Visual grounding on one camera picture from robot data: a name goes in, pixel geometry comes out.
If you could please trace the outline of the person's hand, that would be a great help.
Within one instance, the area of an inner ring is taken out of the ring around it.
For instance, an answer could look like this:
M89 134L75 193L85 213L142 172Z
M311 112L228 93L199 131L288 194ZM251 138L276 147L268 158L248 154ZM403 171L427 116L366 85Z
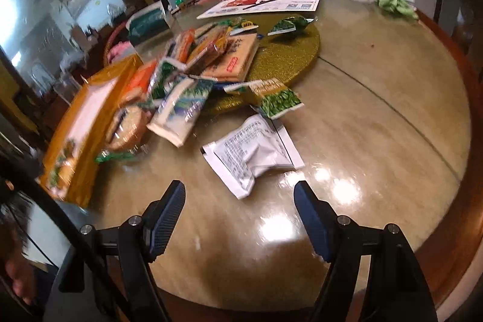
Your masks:
M9 222L1 219L1 262L17 297L30 305L35 297L32 266L22 253L22 243Z

